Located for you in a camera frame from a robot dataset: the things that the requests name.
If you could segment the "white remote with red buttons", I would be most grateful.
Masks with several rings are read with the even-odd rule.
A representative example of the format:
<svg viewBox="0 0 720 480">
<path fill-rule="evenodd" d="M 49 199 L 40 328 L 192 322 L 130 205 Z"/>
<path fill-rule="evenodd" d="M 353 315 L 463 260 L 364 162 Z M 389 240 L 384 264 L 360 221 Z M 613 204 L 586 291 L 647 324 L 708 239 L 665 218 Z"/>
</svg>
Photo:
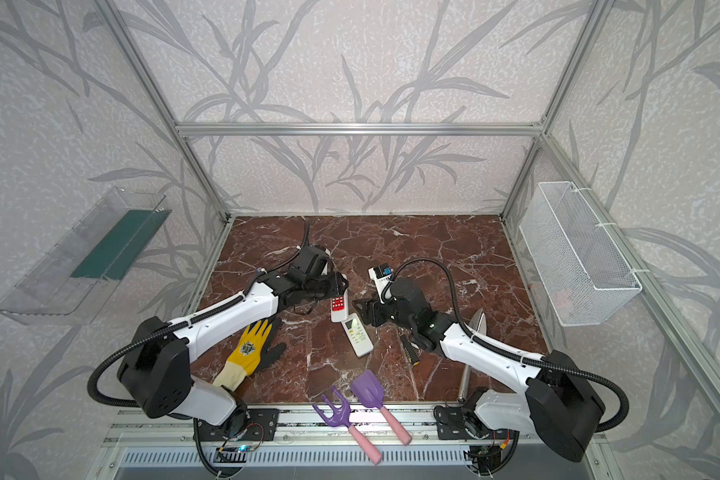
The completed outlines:
<svg viewBox="0 0 720 480">
<path fill-rule="evenodd" d="M 330 317 L 333 323 L 343 323 L 348 320 L 349 317 L 349 300 L 348 292 L 346 289 L 341 296 L 337 296 L 331 299 L 331 312 Z"/>
</svg>

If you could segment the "black yellow screwdriver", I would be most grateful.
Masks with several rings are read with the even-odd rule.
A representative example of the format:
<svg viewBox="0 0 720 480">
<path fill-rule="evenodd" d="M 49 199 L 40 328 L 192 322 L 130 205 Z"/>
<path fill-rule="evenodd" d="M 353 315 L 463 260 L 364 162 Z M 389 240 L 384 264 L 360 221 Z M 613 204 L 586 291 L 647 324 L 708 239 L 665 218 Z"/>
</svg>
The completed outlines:
<svg viewBox="0 0 720 480">
<path fill-rule="evenodd" d="M 407 335 L 400 335 L 399 338 L 410 365 L 418 365 L 420 362 L 420 356 L 417 347 L 413 344 L 410 337 Z"/>
</svg>

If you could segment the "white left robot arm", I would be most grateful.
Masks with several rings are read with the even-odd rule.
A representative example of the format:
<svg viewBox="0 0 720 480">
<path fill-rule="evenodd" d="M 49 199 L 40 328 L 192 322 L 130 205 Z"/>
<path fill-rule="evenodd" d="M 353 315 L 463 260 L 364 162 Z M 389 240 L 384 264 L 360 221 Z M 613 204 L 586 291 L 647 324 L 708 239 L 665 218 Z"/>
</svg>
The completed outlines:
<svg viewBox="0 0 720 480">
<path fill-rule="evenodd" d="M 303 302 L 339 298 L 348 288 L 329 254 L 301 248 L 286 272 L 261 272 L 243 291 L 193 315 L 168 323 L 143 321 L 117 378 L 150 418 L 179 415 L 213 426 L 230 421 L 242 409 L 234 392 L 242 381 L 275 363 L 285 344 L 273 344 L 281 325 L 278 313 Z M 203 353 L 236 332 L 242 335 L 213 382 L 197 378 L 191 365 Z"/>
</svg>

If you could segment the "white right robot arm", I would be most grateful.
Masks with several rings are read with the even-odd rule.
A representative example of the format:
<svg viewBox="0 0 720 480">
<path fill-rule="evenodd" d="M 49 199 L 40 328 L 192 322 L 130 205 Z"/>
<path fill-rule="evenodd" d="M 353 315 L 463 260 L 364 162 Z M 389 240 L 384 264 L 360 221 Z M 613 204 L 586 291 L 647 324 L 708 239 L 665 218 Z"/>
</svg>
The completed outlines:
<svg viewBox="0 0 720 480">
<path fill-rule="evenodd" d="M 491 430 L 535 433 L 553 452 L 582 460 L 605 405 L 570 357 L 513 348 L 464 326 L 455 315 L 434 310 L 410 279 L 391 283 L 384 300 L 374 294 L 352 302 L 363 323 L 390 322 L 410 330 L 420 349 L 463 363 L 508 387 L 488 389 L 470 405 Z"/>
</svg>

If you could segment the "white air conditioner remote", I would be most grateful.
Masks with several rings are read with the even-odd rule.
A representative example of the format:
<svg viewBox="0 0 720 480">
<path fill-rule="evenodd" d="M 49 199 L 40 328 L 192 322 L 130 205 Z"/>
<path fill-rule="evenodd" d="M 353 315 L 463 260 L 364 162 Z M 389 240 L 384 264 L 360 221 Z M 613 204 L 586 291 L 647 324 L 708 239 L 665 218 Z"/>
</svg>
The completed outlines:
<svg viewBox="0 0 720 480">
<path fill-rule="evenodd" d="M 342 327 L 357 357 L 363 357 L 373 350 L 373 343 L 356 313 L 351 314 Z"/>
</svg>

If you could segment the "purple garden shovel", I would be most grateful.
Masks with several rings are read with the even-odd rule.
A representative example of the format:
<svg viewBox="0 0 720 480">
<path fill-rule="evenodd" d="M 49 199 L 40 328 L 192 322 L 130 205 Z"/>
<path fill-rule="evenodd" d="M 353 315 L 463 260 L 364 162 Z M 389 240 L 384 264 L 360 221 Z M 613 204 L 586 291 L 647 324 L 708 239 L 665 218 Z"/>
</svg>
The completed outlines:
<svg viewBox="0 0 720 480">
<path fill-rule="evenodd" d="M 365 370 L 355 378 L 350 384 L 350 390 L 364 407 L 380 411 L 403 445 L 408 446 L 412 442 L 411 434 L 384 405 L 384 388 L 371 370 Z"/>
</svg>

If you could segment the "yellow black work glove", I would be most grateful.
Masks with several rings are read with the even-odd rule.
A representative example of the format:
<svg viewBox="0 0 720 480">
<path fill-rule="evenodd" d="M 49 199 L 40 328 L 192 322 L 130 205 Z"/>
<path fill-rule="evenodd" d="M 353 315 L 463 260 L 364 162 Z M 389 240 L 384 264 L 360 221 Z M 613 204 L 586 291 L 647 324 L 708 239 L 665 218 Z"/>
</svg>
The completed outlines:
<svg viewBox="0 0 720 480">
<path fill-rule="evenodd" d="M 284 343 L 271 345 L 281 326 L 277 316 L 249 325 L 212 384 L 234 392 L 247 377 L 274 364 L 286 349 Z"/>
</svg>

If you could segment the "purple garden fork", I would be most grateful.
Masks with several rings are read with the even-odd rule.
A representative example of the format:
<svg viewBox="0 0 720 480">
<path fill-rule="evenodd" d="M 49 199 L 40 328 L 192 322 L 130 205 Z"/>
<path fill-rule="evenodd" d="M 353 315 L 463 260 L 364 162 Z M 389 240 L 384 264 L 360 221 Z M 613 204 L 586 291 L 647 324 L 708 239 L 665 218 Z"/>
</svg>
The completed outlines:
<svg viewBox="0 0 720 480">
<path fill-rule="evenodd" d="M 335 386 L 331 387 L 331 391 L 339 399 L 339 407 L 336 407 L 326 395 L 322 395 L 321 398 L 331 409 L 332 415 L 327 416 L 317 404 L 312 404 L 313 409 L 326 425 L 333 428 L 345 427 L 372 464 L 379 465 L 383 458 L 382 453 L 350 421 L 352 409 L 349 400 Z"/>
</svg>

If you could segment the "aluminium frame profiles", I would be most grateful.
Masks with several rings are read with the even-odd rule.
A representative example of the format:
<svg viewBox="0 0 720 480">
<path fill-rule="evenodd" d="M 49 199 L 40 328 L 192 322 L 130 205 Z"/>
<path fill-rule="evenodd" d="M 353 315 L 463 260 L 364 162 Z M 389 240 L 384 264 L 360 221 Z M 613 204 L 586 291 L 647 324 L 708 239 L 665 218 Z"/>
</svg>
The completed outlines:
<svg viewBox="0 0 720 480">
<path fill-rule="evenodd" d="M 178 150 L 181 160 L 200 182 L 209 196 L 217 214 L 228 219 L 229 210 L 222 202 L 218 190 L 211 184 L 207 171 L 189 147 L 188 136 L 525 136 L 533 138 L 531 150 L 515 180 L 505 207 L 515 203 L 522 184 L 526 181 L 539 152 L 551 157 L 557 172 L 581 192 L 595 216 L 603 223 L 623 254 L 628 266 L 635 268 L 643 284 L 643 303 L 657 328 L 665 336 L 684 368 L 698 384 L 711 409 L 720 419 L 720 367 L 703 347 L 701 340 L 691 331 L 685 318 L 672 303 L 667 291 L 659 283 L 647 263 L 636 252 L 625 232 L 615 222 L 603 202 L 590 188 L 586 178 L 573 165 L 569 155 L 554 138 L 551 129 L 557 120 L 566 97 L 581 73 L 586 58 L 594 48 L 614 4 L 611 1 L 594 1 L 586 13 L 583 29 L 577 38 L 573 52 L 564 67 L 562 77 L 553 94 L 551 104 L 537 122 L 492 123 L 336 123 L 336 122 L 287 122 L 287 123 L 178 123 L 170 112 L 168 102 L 161 92 L 154 75 L 130 34 L 123 14 L 112 1 L 97 1 L 94 11 L 97 21 L 111 35 L 120 52 L 128 62 L 137 81 L 146 93 L 150 105 L 157 111 L 168 142 Z"/>
</svg>

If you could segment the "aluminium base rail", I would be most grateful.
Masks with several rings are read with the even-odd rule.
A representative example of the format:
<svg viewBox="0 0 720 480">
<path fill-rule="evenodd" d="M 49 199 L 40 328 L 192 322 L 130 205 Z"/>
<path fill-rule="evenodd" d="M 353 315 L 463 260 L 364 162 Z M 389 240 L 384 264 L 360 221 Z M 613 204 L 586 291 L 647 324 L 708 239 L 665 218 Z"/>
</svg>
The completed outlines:
<svg viewBox="0 0 720 480">
<path fill-rule="evenodd" d="M 499 429 L 471 434 L 457 404 L 398 403 L 388 407 L 411 435 L 403 444 L 381 411 L 350 406 L 349 423 L 330 422 L 330 405 L 254 404 L 248 426 L 231 438 L 205 422 L 171 417 L 150 420 L 133 409 L 119 411 L 88 476 L 112 479 L 125 468 L 202 468 L 222 477 L 264 467 L 371 467 L 364 443 L 382 455 L 383 466 L 458 466 L 472 471 L 491 447 L 517 456 L 522 446 L 549 449 L 528 432 Z"/>
</svg>

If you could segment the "clear acrylic wall shelf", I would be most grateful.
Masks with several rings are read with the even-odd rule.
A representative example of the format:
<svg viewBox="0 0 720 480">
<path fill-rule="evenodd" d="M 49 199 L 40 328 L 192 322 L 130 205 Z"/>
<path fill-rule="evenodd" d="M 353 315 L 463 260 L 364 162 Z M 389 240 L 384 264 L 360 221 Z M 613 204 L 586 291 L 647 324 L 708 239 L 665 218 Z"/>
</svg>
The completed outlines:
<svg viewBox="0 0 720 480">
<path fill-rule="evenodd" d="M 0 314 L 23 325 L 92 322 L 170 214 L 162 193 L 111 188 L 0 299 Z"/>
</svg>

